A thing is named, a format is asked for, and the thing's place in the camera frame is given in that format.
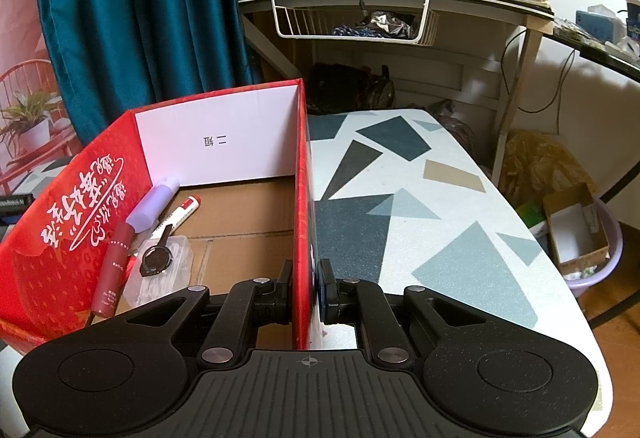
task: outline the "crosshair symbol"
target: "crosshair symbol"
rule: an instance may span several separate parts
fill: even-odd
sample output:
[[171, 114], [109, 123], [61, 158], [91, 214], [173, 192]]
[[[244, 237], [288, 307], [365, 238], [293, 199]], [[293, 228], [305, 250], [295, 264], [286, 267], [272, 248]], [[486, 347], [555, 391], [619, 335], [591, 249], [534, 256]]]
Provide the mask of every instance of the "crosshair symbol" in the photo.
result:
[[302, 362], [306, 367], [310, 368], [311, 366], [316, 365], [319, 362], [319, 360], [309, 355], [308, 357], [305, 357], [302, 360], [299, 360], [299, 362]]

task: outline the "curtain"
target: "curtain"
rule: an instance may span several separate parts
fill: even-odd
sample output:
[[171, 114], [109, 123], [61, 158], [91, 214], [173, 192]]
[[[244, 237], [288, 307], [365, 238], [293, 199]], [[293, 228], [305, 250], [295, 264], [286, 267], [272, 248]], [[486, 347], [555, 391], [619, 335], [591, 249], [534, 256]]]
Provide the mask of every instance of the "curtain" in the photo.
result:
[[130, 108], [252, 83], [237, 0], [37, 0], [83, 143]]

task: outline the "clear plastic container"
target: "clear plastic container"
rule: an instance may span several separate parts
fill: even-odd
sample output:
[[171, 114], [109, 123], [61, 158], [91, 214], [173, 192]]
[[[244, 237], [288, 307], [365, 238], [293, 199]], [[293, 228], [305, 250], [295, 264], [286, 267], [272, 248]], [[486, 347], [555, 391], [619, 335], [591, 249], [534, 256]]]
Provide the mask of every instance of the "clear plastic container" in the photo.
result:
[[191, 278], [191, 264], [193, 264], [193, 250], [189, 240], [183, 235], [171, 236], [166, 247], [172, 255], [168, 268], [157, 275], [142, 277], [140, 264], [145, 252], [158, 244], [158, 239], [145, 241], [138, 252], [136, 264], [122, 291], [122, 297], [132, 308], [145, 305], [160, 297], [187, 288]]

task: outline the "yellow plastic bag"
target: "yellow plastic bag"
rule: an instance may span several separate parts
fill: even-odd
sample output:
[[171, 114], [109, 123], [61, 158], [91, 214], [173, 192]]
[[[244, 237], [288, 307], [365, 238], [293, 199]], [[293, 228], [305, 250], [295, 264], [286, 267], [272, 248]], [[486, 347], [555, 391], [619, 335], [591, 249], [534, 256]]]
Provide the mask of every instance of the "yellow plastic bag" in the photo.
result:
[[498, 189], [514, 209], [578, 183], [596, 193], [593, 179], [561, 143], [531, 131], [509, 133]]

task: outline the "wooden floor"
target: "wooden floor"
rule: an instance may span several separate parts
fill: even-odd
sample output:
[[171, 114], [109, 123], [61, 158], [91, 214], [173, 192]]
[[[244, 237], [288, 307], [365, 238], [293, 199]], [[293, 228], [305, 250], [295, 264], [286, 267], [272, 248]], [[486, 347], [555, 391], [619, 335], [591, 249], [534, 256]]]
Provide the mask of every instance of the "wooden floor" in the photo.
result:
[[[580, 297], [588, 319], [640, 290], [640, 231], [623, 227], [615, 272]], [[594, 331], [613, 381], [613, 411], [596, 438], [640, 437], [640, 305]]]

